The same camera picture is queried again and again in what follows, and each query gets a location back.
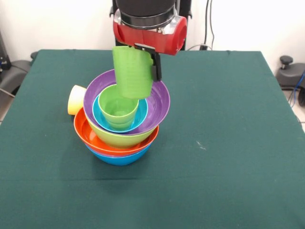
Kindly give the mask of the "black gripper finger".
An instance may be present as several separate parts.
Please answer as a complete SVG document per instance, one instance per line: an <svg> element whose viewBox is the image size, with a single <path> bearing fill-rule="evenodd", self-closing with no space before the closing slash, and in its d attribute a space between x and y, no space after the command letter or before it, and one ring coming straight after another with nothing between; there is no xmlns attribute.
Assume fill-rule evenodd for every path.
<svg viewBox="0 0 305 229"><path fill-rule="evenodd" d="M162 79L160 55L159 55L159 53L153 51L151 53L151 58L153 60L153 64L152 64L152 67L151 67L152 78L153 78L154 81L160 81Z"/></svg>

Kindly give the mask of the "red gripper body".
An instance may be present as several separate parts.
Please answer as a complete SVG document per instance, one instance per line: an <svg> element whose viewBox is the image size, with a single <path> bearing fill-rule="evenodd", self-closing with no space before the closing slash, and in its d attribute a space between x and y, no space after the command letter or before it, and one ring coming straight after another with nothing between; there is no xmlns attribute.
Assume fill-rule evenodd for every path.
<svg viewBox="0 0 305 229"><path fill-rule="evenodd" d="M131 28L117 18L113 21L115 38L129 46L144 45L152 47L158 53L176 55L183 47L187 22L185 17L175 16L174 19L160 30L139 30Z"/></svg>

